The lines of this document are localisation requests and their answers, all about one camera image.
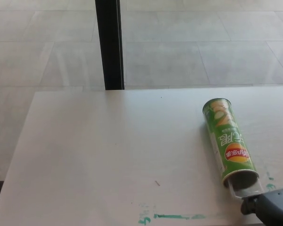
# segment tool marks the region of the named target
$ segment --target lay's chips can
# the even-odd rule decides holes
[[[224,98],[209,100],[203,106],[222,184],[234,189],[252,186],[259,178],[234,118],[231,102]]]

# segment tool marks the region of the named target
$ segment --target black window frame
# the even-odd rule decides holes
[[[120,0],[95,0],[105,89],[125,89]]]

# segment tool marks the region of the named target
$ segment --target small mark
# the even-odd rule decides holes
[[[147,224],[147,221],[148,221],[148,223],[150,223],[150,222],[151,222],[151,219],[150,219],[150,218],[144,218],[143,220],[139,220],[138,223],[139,223],[139,224],[146,225],[146,224]]]
[[[273,185],[273,184],[268,184],[268,185],[266,185],[266,188],[267,188],[269,191],[272,191],[272,190],[275,190],[275,189],[276,189],[275,185]]]
[[[171,219],[190,219],[189,217],[184,217],[182,215],[164,215],[164,214],[154,214],[154,218],[171,218]]]
[[[194,219],[194,220],[196,220],[196,219],[205,219],[205,218],[206,218],[206,216],[204,216],[203,214],[196,214],[193,217],[191,217],[191,219]]]

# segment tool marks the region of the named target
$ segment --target potato chip canister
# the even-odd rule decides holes
[[[259,178],[235,120],[231,102],[209,100],[203,106],[213,151],[225,187],[235,190],[251,187]]]

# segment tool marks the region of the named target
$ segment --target can lid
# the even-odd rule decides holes
[[[230,103],[230,105],[232,105],[232,103],[231,103],[228,99],[226,99],[226,98],[222,98],[222,97],[214,98],[214,99],[211,99],[211,100],[207,101],[207,102],[204,104],[204,106],[203,106],[203,108],[202,108],[202,113],[203,113],[204,108],[205,108],[207,105],[209,105],[210,103],[212,103],[212,102],[214,102],[214,101],[217,101],[217,100],[226,100],[228,103]]]

